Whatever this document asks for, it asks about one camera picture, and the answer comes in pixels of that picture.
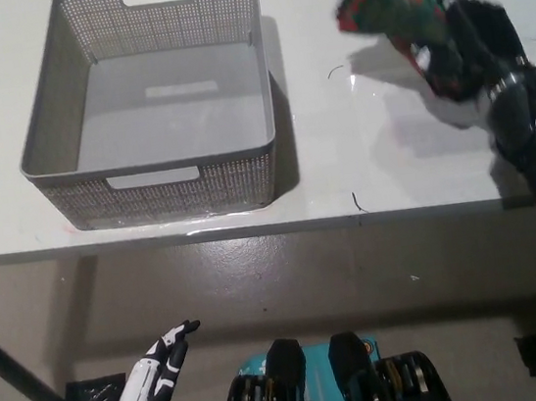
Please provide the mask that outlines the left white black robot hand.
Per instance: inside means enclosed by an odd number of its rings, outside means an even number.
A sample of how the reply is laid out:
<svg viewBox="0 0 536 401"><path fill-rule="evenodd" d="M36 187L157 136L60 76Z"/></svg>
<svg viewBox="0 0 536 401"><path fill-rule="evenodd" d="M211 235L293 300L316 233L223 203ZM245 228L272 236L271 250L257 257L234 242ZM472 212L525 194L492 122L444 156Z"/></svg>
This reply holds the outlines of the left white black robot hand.
<svg viewBox="0 0 536 401"><path fill-rule="evenodd" d="M133 366L120 401L171 401L188 350L186 336L200 327L185 320L160 337Z"/></svg>

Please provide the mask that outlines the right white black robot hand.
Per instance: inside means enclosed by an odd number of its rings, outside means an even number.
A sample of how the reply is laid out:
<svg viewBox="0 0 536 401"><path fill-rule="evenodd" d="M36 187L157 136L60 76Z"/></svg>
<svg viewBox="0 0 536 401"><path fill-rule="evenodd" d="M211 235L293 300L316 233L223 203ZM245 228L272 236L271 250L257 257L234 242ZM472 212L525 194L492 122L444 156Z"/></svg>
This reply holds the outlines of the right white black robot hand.
<svg viewBox="0 0 536 401"><path fill-rule="evenodd" d="M505 7L491 0L434 0L441 39L410 45L416 69L438 97L464 102L510 73L534 67Z"/></svg>

